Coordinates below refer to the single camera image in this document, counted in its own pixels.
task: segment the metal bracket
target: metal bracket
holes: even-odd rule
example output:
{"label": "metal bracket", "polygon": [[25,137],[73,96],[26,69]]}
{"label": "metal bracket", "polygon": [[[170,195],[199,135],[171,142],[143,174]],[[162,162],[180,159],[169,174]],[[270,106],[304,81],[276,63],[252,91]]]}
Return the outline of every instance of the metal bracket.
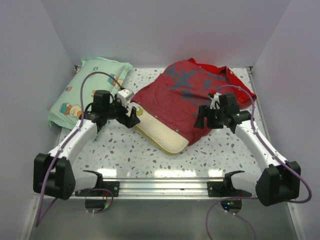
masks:
{"label": "metal bracket", "polygon": [[228,192],[226,191],[225,185],[222,181],[208,181],[206,184],[207,184],[209,198],[251,197],[252,196],[251,193],[243,190]]}
{"label": "metal bracket", "polygon": [[[110,192],[112,192],[114,197],[118,197],[119,196],[119,189],[120,189],[120,182],[119,181],[103,181],[101,188],[109,190]],[[80,192],[76,192],[75,196],[76,197],[102,197],[103,194],[104,193],[101,191],[82,190]]]}

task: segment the black bracket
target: black bracket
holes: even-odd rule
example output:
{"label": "black bracket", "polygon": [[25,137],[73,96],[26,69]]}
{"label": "black bracket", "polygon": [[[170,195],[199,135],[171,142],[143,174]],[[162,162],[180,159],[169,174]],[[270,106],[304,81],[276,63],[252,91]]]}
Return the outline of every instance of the black bracket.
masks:
{"label": "black bracket", "polygon": [[[101,189],[107,189],[112,192],[114,197],[119,196],[120,182],[119,181],[103,181],[101,184]],[[94,190],[82,190],[75,193],[76,197],[102,197],[104,192],[94,191]]]}
{"label": "black bracket", "polygon": [[252,194],[247,191],[227,190],[223,181],[208,181],[206,183],[209,198],[224,198],[224,197],[251,197]]}
{"label": "black bracket", "polygon": [[210,106],[202,105],[198,108],[198,116],[194,127],[198,129],[222,129],[224,126],[235,133],[236,126],[243,121],[250,120],[248,111],[240,111],[235,94],[223,94],[219,96],[219,109],[210,109]]}
{"label": "black bracket", "polygon": [[[34,159],[33,165],[33,191],[40,193],[43,181],[53,157],[49,154],[39,153]],[[50,172],[45,185],[44,194],[54,198],[67,200],[72,195],[76,180],[70,162],[65,158],[57,159],[55,172]]]}
{"label": "black bracket", "polygon": [[[296,161],[286,161],[285,164],[298,175],[301,174],[301,168]],[[284,166],[270,165],[262,172],[255,191],[260,202],[267,207],[299,197],[300,180]]]}

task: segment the black base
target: black base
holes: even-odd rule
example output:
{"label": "black base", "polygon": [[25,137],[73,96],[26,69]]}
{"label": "black base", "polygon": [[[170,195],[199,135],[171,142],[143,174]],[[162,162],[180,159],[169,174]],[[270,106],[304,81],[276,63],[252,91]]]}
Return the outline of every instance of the black base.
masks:
{"label": "black base", "polygon": [[[34,159],[33,165],[33,191],[40,193],[46,172],[53,157],[48,154],[39,153]],[[54,198],[67,200],[74,192],[76,180],[72,171],[70,161],[65,157],[57,159],[55,172],[50,172],[45,185],[44,194]]]}
{"label": "black base", "polygon": [[208,181],[207,183],[208,196],[210,198],[225,198],[225,197],[251,197],[252,194],[243,190],[228,190],[222,181]]}
{"label": "black base", "polygon": [[[286,161],[289,168],[301,175],[296,161]],[[300,180],[282,165],[264,169],[255,186],[256,195],[264,206],[286,202],[299,197]]]}
{"label": "black base", "polygon": [[[99,187],[101,189],[107,189],[110,192],[112,192],[114,197],[119,196],[119,188],[120,188],[120,182],[119,181],[103,181],[101,186]],[[94,191],[94,190],[82,190],[80,192],[76,192],[76,197],[102,197],[104,195],[104,192],[102,191]]]}

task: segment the speckled white table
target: speckled white table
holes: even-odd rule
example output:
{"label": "speckled white table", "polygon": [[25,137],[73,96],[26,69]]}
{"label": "speckled white table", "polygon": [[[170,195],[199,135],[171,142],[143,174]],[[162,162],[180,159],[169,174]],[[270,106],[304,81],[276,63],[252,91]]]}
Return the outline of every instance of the speckled white table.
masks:
{"label": "speckled white table", "polygon": [[[123,86],[137,92],[163,71],[164,68],[135,68]],[[233,72],[253,91],[245,68],[233,68]],[[257,107],[254,117],[263,132]],[[115,120],[108,123],[96,140],[89,142],[77,156],[74,169],[97,171],[104,178],[140,179],[212,178],[236,170],[260,172],[248,148],[228,128],[212,130],[184,152],[167,155],[133,129],[127,129]],[[62,129],[59,141],[69,132]]]}

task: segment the cable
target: cable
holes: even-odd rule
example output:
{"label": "cable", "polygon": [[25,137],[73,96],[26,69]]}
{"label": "cable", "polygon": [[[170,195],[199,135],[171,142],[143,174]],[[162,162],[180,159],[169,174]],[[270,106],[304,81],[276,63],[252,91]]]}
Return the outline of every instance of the cable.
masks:
{"label": "cable", "polygon": [[[231,201],[231,200],[237,200],[237,199],[257,200],[258,198],[257,197],[249,197],[249,196],[241,196],[241,197],[231,196],[231,197],[225,197],[225,198],[219,199],[214,204],[212,204],[211,207],[209,208],[209,210],[206,212],[206,216],[205,216],[205,230],[206,230],[206,233],[208,234],[208,237],[210,240],[213,240],[213,238],[209,232],[209,214],[210,214],[211,210],[215,207],[215,205],[221,203],[222,201]],[[230,212],[230,211],[224,211],[224,212],[227,212],[228,214],[236,216],[236,217],[242,219],[243,221],[245,221],[253,231],[253,239],[257,240],[257,232],[256,232],[254,226],[246,218],[244,218],[243,216],[241,216],[239,214],[235,214],[233,212]]]}
{"label": "cable", "polygon": [[298,178],[305,185],[305,187],[308,191],[308,197],[304,200],[290,200],[288,202],[294,203],[294,204],[304,204],[304,203],[309,202],[312,198],[312,191],[311,191],[309,184],[304,180],[303,177],[301,177],[298,173],[296,173],[294,170],[292,170],[289,166],[287,166],[284,162],[282,162],[279,157],[277,157],[275,155],[275,153],[269,148],[269,146],[265,143],[265,141],[261,138],[259,132],[257,131],[256,126],[254,124],[255,102],[254,102],[252,96],[246,90],[244,90],[243,88],[236,86],[236,85],[224,85],[224,86],[217,87],[215,90],[218,91],[219,89],[226,88],[226,87],[232,87],[232,88],[242,90],[243,92],[245,92],[249,96],[250,101],[251,101],[251,105],[252,105],[252,112],[251,112],[251,119],[250,119],[251,127],[252,127],[252,130],[255,132],[255,135],[259,139],[260,143],[274,157],[274,159],[277,160],[278,163],[280,163],[283,167],[285,167],[290,173],[292,173],[296,178]]}
{"label": "cable", "polygon": [[[84,85],[85,85],[85,82],[87,81],[87,79],[89,77],[91,77],[92,75],[95,75],[95,74],[103,74],[103,75],[106,75],[108,76],[109,78],[113,79],[120,87],[121,85],[118,83],[118,81],[113,77],[111,76],[110,74],[108,73],[105,73],[103,71],[94,71],[94,72],[91,72],[90,74],[88,74],[82,84],[81,84],[81,88],[80,88],[80,103],[81,103],[81,113],[84,113],[84,99],[83,99],[83,90],[84,90]],[[49,178],[49,175],[50,175],[50,172],[51,170],[53,169],[57,159],[58,159],[58,156],[60,155],[60,153],[64,150],[65,146],[69,143],[69,141],[79,132],[79,129],[82,128],[83,124],[84,124],[84,119],[85,119],[85,115],[84,114],[81,114],[81,121],[80,121],[80,124],[79,124],[79,128],[77,128],[64,142],[63,144],[60,146],[60,149],[56,152],[56,155],[54,156],[54,158],[52,159],[49,167],[48,167],[48,170],[46,171],[45,173],[45,176],[44,176],[44,179],[43,179],[43,182],[42,182],[42,186],[41,186],[41,192],[40,192],[40,199],[39,199],[39,204],[38,204],[38,208],[37,208],[37,211],[36,211],[36,220],[35,220],[35,227],[37,228],[39,226],[39,224],[41,223],[41,221],[44,219],[45,215],[47,214],[48,210],[52,207],[52,205],[57,201],[57,198],[55,198],[54,200],[52,200],[52,202],[50,203],[49,207],[44,211],[43,215],[41,215],[41,211],[42,211],[42,206],[43,206],[43,203],[44,203],[44,197],[45,197],[45,190],[46,190],[46,184],[47,184],[47,181],[48,181],[48,178]]]}
{"label": "cable", "polygon": [[90,103],[85,107],[85,110],[84,110],[85,113],[88,112],[88,109],[90,108],[90,106],[92,106],[92,102],[90,102]]}
{"label": "cable", "polygon": [[115,98],[112,94],[110,94],[111,98],[112,98],[112,103],[114,102]]}
{"label": "cable", "polygon": [[[236,85],[224,85],[224,86],[219,86],[217,87],[215,90],[216,92],[218,92],[219,89],[222,89],[222,88],[226,88],[226,87],[232,87],[232,88],[236,88],[236,89],[239,89],[243,92],[245,92],[249,98],[250,98],[250,101],[251,101],[251,105],[252,105],[252,112],[251,112],[251,119],[250,119],[250,123],[251,123],[251,127],[252,127],[252,130],[255,132],[255,135],[257,136],[257,138],[259,139],[260,143],[265,147],[265,149],[274,157],[274,159],[277,160],[277,162],[279,162],[282,166],[284,166],[290,173],[292,173],[296,178],[298,178],[306,187],[307,191],[308,191],[308,197],[304,200],[289,200],[288,203],[295,203],[295,204],[304,204],[304,203],[307,203],[311,200],[312,198],[312,191],[311,191],[311,188],[309,186],[309,184],[303,179],[303,177],[301,177],[298,173],[296,173],[294,170],[292,170],[289,166],[287,166],[284,162],[282,162],[280,160],[280,158],[278,156],[275,155],[275,153],[269,148],[269,146],[266,144],[266,142],[261,138],[259,132],[257,131],[256,129],[256,126],[255,126],[255,123],[254,123],[254,114],[255,114],[255,102],[252,98],[252,96],[246,91],[244,90],[242,87],[239,87],[239,86],[236,86]],[[206,216],[205,216],[205,229],[206,229],[206,233],[208,234],[208,237],[210,238],[210,240],[213,240],[210,232],[209,232],[209,214],[211,212],[211,210],[214,208],[215,205],[217,205],[218,203],[222,202],[222,201],[226,201],[226,200],[237,200],[237,199],[246,199],[246,200],[257,200],[258,198],[257,197],[245,197],[245,196],[240,196],[240,197],[226,197],[226,198],[222,198],[220,200],[218,200],[217,202],[215,202],[210,208],[209,210],[207,211],[206,213]],[[242,220],[244,220],[249,226],[250,228],[252,229],[253,231],[253,236],[254,236],[254,240],[257,239],[257,232],[255,230],[255,228],[253,227],[253,225],[246,219],[244,218],[243,216],[239,215],[239,214],[235,214],[235,213],[231,213],[231,212],[228,212],[227,213],[229,214],[232,214],[233,216],[236,216]]]}

